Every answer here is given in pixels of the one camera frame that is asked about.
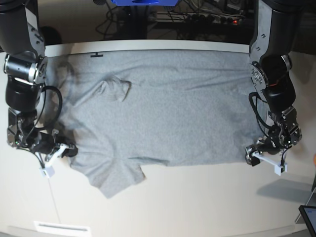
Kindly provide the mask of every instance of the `cable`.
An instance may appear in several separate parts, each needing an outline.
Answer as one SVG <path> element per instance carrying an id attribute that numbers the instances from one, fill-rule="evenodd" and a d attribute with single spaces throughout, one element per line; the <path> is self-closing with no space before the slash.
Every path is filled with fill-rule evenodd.
<path id="1" fill-rule="evenodd" d="M 186 0 L 183 0 L 188 6 L 189 6 L 189 8 L 194 12 L 194 13 L 196 13 L 197 11 L 191 6 L 191 4 L 188 2 L 188 1 L 186 1 Z"/>
<path id="2" fill-rule="evenodd" d="M 201 11 L 205 11 L 205 12 L 210 12 L 210 13 L 215 13 L 215 14 L 220 14 L 220 15 L 225 15 L 225 16 L 235 16 L 235 17 L 241 17 L 244 18 L 245 16 L 240 15 L 240 14 L 227 14 L 227 13 L 223 13 L 222 11 L 214 11 L 214 10 L 210 10 L 210 9 L 206 9 L 206 8 L 200 8 L 198 7 L 195 2 L 193 0 L 191 0 L 191 3 L 193 4 L 193 6 Z"/>
<path id="3" fill-rule="evenodd" d="M 110 8 L 110 6 L 109 6 L 109 4 L 108 4 L 107 2 L 106 2 L 106 4 L 107 4 L 107 7 L 108 7 L 108 12 L 107 12 L 107 14 L 106 14 L 106 20 L 103 21 L 101 24 L 97 25 L 96 28 L 95 28 L 95 31 L 96 31 L 97 33 L 101 34 L 101 35 L 104 35 L 104 34 L 107 32 L 107 30 L 108 30 L 109 27 L 106 29 L 105 32 L 101 32 L 101 31 L 99 30 L 99 28 L 108 22 L 108 20 L 109 20 L 109 14 L 112 15 L 112 21 L 111 21 L 109 24 L 112 24 L 112 23 L 114 22 L 114 20 L 113 20 L 113 10 L 115 10 L 116 8 L 118 8 L 118 6 L 115 6 L 115 7 L 113 7 L 113 8 Z"/>
<path id="4" fill-rule="evenodd" d="M 257 110 L 257 106 L 258 106 L 258 97 L 256 97 L 256 111 L 258 111 L 258 110 Z M 261 125 L 260 125 L 260 123 L 259 123 L 258 118 L 256 118 L 256 120 L 257 120 L 257 124 L 258 124 L 258 126 L 259 126 L 261 132 L 263 133 L 263 135 L 265 135 L 267 138 L 269 138 L 269 136 L 268 136 L 268 135 L 264 132 L 264 130 L 262 129 L 262 127 L 261 127 Z"/>
<path id="5" fill-rule="evenodd" d="M 107 14 L 106 14 L 106 17 L 107 17 L 107 19 L 109 19 L 108 14 L 110 14 L 110 15 L 111 15 L 111 21 L 110 21 L 110 23 L 108 24 L 108 26 L 107 26 L 107 28 L 106 28 L 104 34 L 103 34 L 103 40 L 106 39 L 107 32 L 108 32 L 110 26 L 112 25 L 112 23 L 114 22 L 114 19 L 113 19 L 113 12 L 112 12 L 112 11 L 117 8 L 117 6 L 115 6 L 115 7 L 113 7 L 113 8 L 111 9 L 111 8 L 110 8 L 110 5 L 108 4 L 108 1 L 106 1 L 106 5 L 107 5 L 107 7 L 108 7 L 108 9 L 109 9 L 109 11 L 108 11 Z"/>
<path id="6" fill-rule="evenodd" d="M 182 2 L 182 0 L 179 0 L 178 2 L 177 2 L 177 4 L 175 5 L 176 7 L 178 7 L 179 8 L 179 11 L 181 12 L 181 6 L 180 6 L 180 3 Z"/>
<path id="7" fill-rule="evenodd" d="M 47 125 L 45 125 L 44 127 L 36 127 L 35 130 L 36 131 L 43 131 L 43 130 L 47 130 L 48 128 L 52 127 L 58 120 L 60 113 L 61 113 L 61 109 L 63 108 L 63 97 L 59 91 L 58 88 L 51 86 L 51 85 L 47 85 L 43 88 L 44 91 L 46 90 L 52 90 L 56 93 L 56 95 L 58 96 L 58 109 L 56 112 L 55 117 L 53 118 L 53 120 L 51 122 L 49 122 Z"/>
<path id="8" fill-rule="evenodd" d="M 290 150 L 292 148 L 292 146 L 291 147 L 288 147 L 288 148 L 286 148 L 285 150 L 284 150 L 284 152 L 282 153 L 282 160 L 284 160 L 285 161 L 285 157 L 284 157 L 284 155 L 285 155 L 285 153 L 288 151 L 288 150 Z"/>
<path id="9" fill-rule="evenodd" d="M 39 152 L 38 152 L 38 154 L 39 154 L 39 158 L 40 158 L 41 162 L 44 163 L 43 158 L 41 157 L 41 154 Z"/>
<path id="10" fill-rule="evenodd" d="M 31 133 L 32 133 L 33 130 L 35 129 L 36 125 L 38 124 L 41 115 L 43 114 L 44 107 L 45 107 L 45 103 L 46 103 L 46 90 L 43 89 L 42 92 L 43 92 L 43 91 L 44 91 L 44 102 L 43 102 L 43 107 L 42 107 L 41 112 L 40 112 L 40 114 L 39 114 L 38 120 L 36 121 L 36 123 L 34 124 L 34 126 L 32 127 L 32 129 L 30 130 L 30 132 L 28 133 L 28 135 L 27 135 L 25 138 L 23 138 L 22 143 L 25 143 L 26 140 L 29 138 L 29 136 L 31 135 Z"/>
<path id="11" fill-rule="evenodd" d="M 167 35 L 168 33 L 172 32 L 172 31 L 175 31 L 174 29 L 170 30 L 170 31 L 167 31 L 165 33 L 163 33 L 161 36 L 158 36 L 156 39 L 160 39 L 161 37 L 164 37 L 165 35 Z"/>
<path id="12" fill-rule="evenodd" d="M 171 15 L 170 11 L 167 11 L 167 12 L 168 12 L 168 14 L 169 14 L 169 16 L 170 16 L 172 22 L 174 23 L 174 20 L 173 20 L 173 17 L 172 17 L 172 15 Z"/>
<path id="13" fill-rule="evenodd" d="M 36 154 L 34 154 L 33 152 L 31 152 L 31 151 L 29 151 L 29 150 L 26 150 L 26 149 L 22 149 L 22 148 L 17 148 L 17 150 L 27 151 L 27 152 L 29 152 L 29 153 L 31 153 L 31 154 L 33 154 L 33 155 L 35 155 L 35 156 L 36 156 L 36 158 L 39 160 L 39 163 L 40 163 L 41 168 L 42 168 L 42 169 L 44 169 L 44 168 L 45 168 L 45 164 L 44 164 L 44 162 L 42 162 L 42 161 L 40 160 L 40 158 L 39 158 Z"/>
<path id="14" fill-rule="evenodd" d="M 253 97 L 256 97 L 256 98 L 258 98 L 258 99 L 260 99 L 260 100 L 261 100 L 261 98 L 259 97 L 259 95 L 258 95 L 257 92 L 252 92 L 252 93 L 250 93 L 250 94 L 249 94 L 249 97 L 248 97 L 249 102 L 250 102 L 250 105 L 251 105 L 251 107 L 252 107 L 253 112 L 254 112 L 255 115 L 256 115 L 257 120 L 258 120 L 265 128 L 271 129 L 272 127 L 269 126 L 269 125 L 267 125 L 267 124 L 263 121 L 263 119 L 260 117 L 260 115 L 259 115 L 259 113 L 258 113 L 258 110 L 257 110 L 257 108 L 255 107 L 255 105 L 254 105 L 254 103 L 253 103 L 253 99 L 252 99 Z"/>
<path id="15" fill-rule="evenodd" d="M 178 14 L 178 15 L 185 15 L 185 16 L 190 16 L 190 14 L 189 13 L 191 13 L 191 14 L 193 14 L 193 13 L 195 13 L 195 12 L 178 12 L 178 11 L 170 11 L 170 12 L 172 12 L 172 13 L 176 13 L 176 14 Z"/>

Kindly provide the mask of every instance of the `black cable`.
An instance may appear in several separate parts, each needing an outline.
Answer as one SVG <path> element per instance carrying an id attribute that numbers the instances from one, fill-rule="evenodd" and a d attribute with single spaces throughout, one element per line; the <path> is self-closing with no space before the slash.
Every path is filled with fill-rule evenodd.
<path id="1" fill-rule="evenodd" d="M 257 106 L 258 106 L 258 97 L 256 97 L 256 111 L 258 111 L 258 110 L 257 110 Z M 261 132 L 263 133 L 263 135 L 265 135 L 265 136 L 268 138 L 269 136 L 268 136 L 268 135 L 264 132 L 264 130 L 262 129 L 262 127 L 261 127 L 261 125 L 260 125 L 260 123 L 259 123 L 258 118 L 256 118 L 256 120 L 257 120 L 257 124 L 258 124 L 258 126 L 259 126 Z"/>
<path id="2" fill-rule="evenodd" d="M 36 154 L 34 154 L 33 152 L 31 152 L 31 151 L 29 151 L 29 150 L 26 150 L 26 149 L 22 149 L 22 148 L 17 148 L 17 150 L 27 151 L 27 152 L 29 152 L 29 153 L 31 153 L 31 154 L 33 154 L 33 155 L 35 155 L 35 156 L 36 156 L 36 158 L 39 160 L 39 163 L 40 163 L 41 168 L 42 168 L 42 169 L 44 169 L 44 168 L 45 168 L 45 164 L 44 164 L 44 162 L 42 162 L 42 161 L 40 160 L 40 158 L 39 158 Z"/>
<path id="3" fill-rule="evenodd" d="M 188 1 L 186 1 L 186 0 L 183 0 L 188 6 L 189 6 L 189 8 L 194 12 L 194 13 L 196 13 L 197 11 L 191 6 L 191 4 L 188 2 Z"/>
<path id="4" fill-rule="evenodd" d="M 265 128 L 271 129 L 272 127 L 269 126 L 269 125 L 267 125 L 267 124 L 263 121 L 263 119 L 260 117 L 260 115 L 259 115 L 259 113 L 258 113 L 258 110 L 256 109 L 256 107 L 255 107 L 255 105 L 254 105 L 254 103 L 253 103 L 253 97 L 256 97 L 256 98 L 258 98 L 258 99 L 260 99 L 260 97 L 259 97 L 259 95 L 258 95 L 257 92 L 252 92 L 252 93 L 250 93 L 250 94 L 249 94 L 249 97 L 248 97 L 248 98 L 249 98 L 250 105 L 251 105 L 251 107 L 252 107 L 253 112 L 254 112 L 255 115 L 256 115 L 257 120 L 258 120 Z"/>
<path id="5" fill-rule="evenodd" d="M 173 20 L 173 17 L 172 17 L 172 15 L 171 15 L 170 11 L 167 11 L 167 12 L 168 12 L 168 14 L 169 14 L 169 16 L 170 16 L 172 22 L 174 23 L 174 20 Z"/>
<path id="6" fill-rule="evenodd" d="M 159 38 L 161 38 L 161 37 L 167 35 L 168 33 L 172 32 L 172 31 L 175 31 L 175 30 L 172 29 L 172 30 L 170 30 L 170 31 L 167 31 L 167 32 L 163 33 L 161 36 L 158 36 L 156 39 L 158 40 Z"/>
<path id="7" fill-rule="evenodd" d="M 59 91 L 58 88 L 51 86 L 51 85 L 47 85 L 43 88 L 43 90 L 51 90 L 54 91 L 56 93 L 56 95 L 58 96 L 58 109 L 56 112 L 56 115 L 54 117 L 54 119 L 49 122 L 47 125 L 45 125 L 44 127 L 36 127 L 35 130 L 36 131 L 43 131 L 43 130 L 47 130 L 48 128 L 52 127 L 58 120 L 60 113 L 61 113 L 61 109 L 63 108 L 63 97 Z"/>
<path id="8" fill-rule="evenodd" d="M 40 153 L 39 153 L 39 158 L 40 158 L 41 162 L 44 164 L 43 158 L 41 157 Z"/>
<path id="9" fill-rule="evenodd" d="M 281 165 L 282 165 L 282 166 L 284 165 L 284 162 L 285 162 L 284 155 L 285 155 L 285 153 L 286 153 L 289 149 L 291 149 L 291 148 L 292 148 L 292 146 L 286 148 L 286 149 L 284 150 L 284 152 L 282 153 L 282 157 L 281 157 Z"/>
<path id="10" fill-rule="evenodd" d="M 106 30 L 105 32 L 102 32 L 102 31 L 99 30 L 99 28 L 108 22 L 108 20 L 109 20 L 109 14 L 111 14 L 111 15 L 113 16 L 113 10 L 116 9 L 116 8 L 118 8 L 118 6 L 115 6 L 115 7 L 113 7 L 113 8 L 110 8 L 110 6 L 109 6 L 109 4 L 108 4 L 107 2 L 106 2 L 106 4 L 107 4 L 107 7 L 108 7 L 108 12 L 107 12 L 107 14 L 106 14 L 106 19 L 105 19 L 105 21 L 103 21 L 101 24 L 97 25 L 96 28 L 95 28 L 95 31 L 96 31 L 97 33 L 101 34 L 101 35 L 104 35 L 107 30 Z"/>
<path id="11" fill-rule="evenodd" d="M 170 11 L 172 13 L 176 13 L 176 14 L 179 14 L 179 15 L 186 15 L 186 16 L 190 16 L 189 13 L 194 13 L 194 12 L 178 12 L 178 11 Z"/>
<path id="12" fill-rule="evenodd" d="M 29 138 L 29 136 L 31 135 L 31 133 L 33 132 L 33 130 L 35 129 L 36 125 L 38 124 L 39 120 L 40 120 L 40 117 L 41 115 L 43 114 L 43 111 L 44 111 L 44 107 L 45 107 L 45 103 L 46 103 L 46 90 L 42 90 L 42 92 L 44 92 L 44 102 L 43 102 L 43 107 L 41 109 L 41 112 L 39 114 L 39 117 L 38 117 L 38 120 L 36 121 L 36 123 L 34 124 L 34 126 L 32 127 L 32 129 L 30 130 L 30 132 L 28 133 L 28 135 L 23 138 L 23 143 L 26 142 L 26 140 Z"/>
<path id="13" fill-rule="evenodd" d="M 103 34 L 103 40 L 106 39 L 107 32 L 108 32 L 110 26 L 112 25 L 112 23 L 114 22 L 114 19 L 113 19 L 113 12 L 112 12 L 112 11 L 113 11 L 115 8 L 117 8 L 117 6 L 115 6 L 115 7 L 113 7 L 113 8 L 111 9 L 111 8 L 110 8 L 110 5 L 108 4 L 108 1 L 106 1 L 106 5 L 107 5 L 108 10 L 109 10 L 109 11 L 107 12 L 107 14 L 106 14 L 106 18 L 109 19 L 108 14 L 110 14 L 110 15 L 111 15 L 111 19 L 110 19 L 110 22 L 109 22 L 109 24 L 108 24 L 108 26 L 107 26 L 107 28 L 105 29 L 105 32 L 104 32 L 104 34 Z"/>
<path id="14" fill-rule="evenodd" d="M 177 4 L 175 5 L 176 7 L 178 7 L 179 8 L 179 11 L 181 12 L 182 10 L 181 10 L 181 6 L 180 6 L 180 3 L 182 2 L 182 0 L 179 0 L 178 2 L 177 2 Z"/>

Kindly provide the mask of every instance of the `gray fabric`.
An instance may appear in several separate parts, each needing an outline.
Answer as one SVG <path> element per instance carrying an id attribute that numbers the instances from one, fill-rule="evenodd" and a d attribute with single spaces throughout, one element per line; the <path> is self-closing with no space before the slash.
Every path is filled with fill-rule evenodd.
<path id="1" fill-rule="evenodd" d="M 143 181 L 141 165 L 244 162 L 244 147 L 261 135 L 247 54 L 102 54 L 50 58 L 48 84 L 63 94 L 60 124 L 79 148 L 70 167 L 106 197 Z"/>

